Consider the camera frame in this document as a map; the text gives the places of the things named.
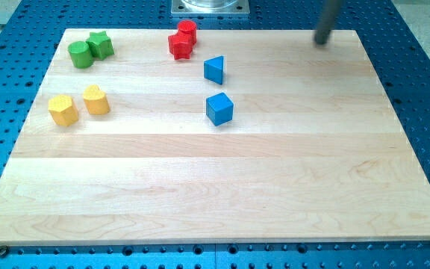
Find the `grey cylindrical robot arm stick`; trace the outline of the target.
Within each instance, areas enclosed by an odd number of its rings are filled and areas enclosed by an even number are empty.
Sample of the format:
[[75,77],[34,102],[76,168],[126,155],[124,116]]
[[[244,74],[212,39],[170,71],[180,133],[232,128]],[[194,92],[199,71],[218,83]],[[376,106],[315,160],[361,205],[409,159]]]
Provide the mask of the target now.
[[331,30],[334,28],[343,3],[344,0],[325,0],[314,33],[314,43],[317,46],[324,46],[328,42]]

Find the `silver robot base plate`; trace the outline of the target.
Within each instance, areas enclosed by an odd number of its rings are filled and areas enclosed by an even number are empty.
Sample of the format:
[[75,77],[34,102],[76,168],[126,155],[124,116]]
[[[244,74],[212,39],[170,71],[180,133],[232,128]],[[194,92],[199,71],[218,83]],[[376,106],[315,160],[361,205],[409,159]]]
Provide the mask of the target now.
[[171,14],[249,14],[249,0],[172,0]]

